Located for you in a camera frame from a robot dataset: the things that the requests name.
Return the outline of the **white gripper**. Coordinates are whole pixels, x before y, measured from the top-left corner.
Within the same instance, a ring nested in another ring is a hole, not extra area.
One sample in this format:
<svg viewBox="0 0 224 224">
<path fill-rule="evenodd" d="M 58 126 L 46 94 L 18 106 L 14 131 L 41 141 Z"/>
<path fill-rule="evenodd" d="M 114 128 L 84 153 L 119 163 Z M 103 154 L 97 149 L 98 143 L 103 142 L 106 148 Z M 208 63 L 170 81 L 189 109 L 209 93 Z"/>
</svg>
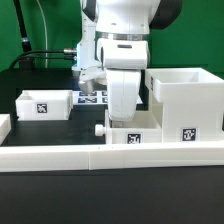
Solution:
<svg viewBox="0 0 224 224">
<path fill-rule="evenodd" d="M 136 111 L 141 71 L 108 69 L 106 79 L 109 118 L 131 121 Z"/>
</svg>

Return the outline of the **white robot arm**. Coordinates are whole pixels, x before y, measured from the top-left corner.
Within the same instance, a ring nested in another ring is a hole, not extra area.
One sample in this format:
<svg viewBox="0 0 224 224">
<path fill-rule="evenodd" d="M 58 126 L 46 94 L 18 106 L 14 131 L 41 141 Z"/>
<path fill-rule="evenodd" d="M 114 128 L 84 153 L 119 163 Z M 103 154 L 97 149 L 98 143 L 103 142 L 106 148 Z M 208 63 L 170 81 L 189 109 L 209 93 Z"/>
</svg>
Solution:
<svg viewBox="0 0 224 224">
<path fill-rule="evenodd" d="M 82 38 L 72 66 L 80 89 L 107 87 L 112 121 L 130 121 L 136 111 L 141 73 L 150 61 L 148 37 L 179 16 L 183 0 L 80 0 Z"/>
</svg>

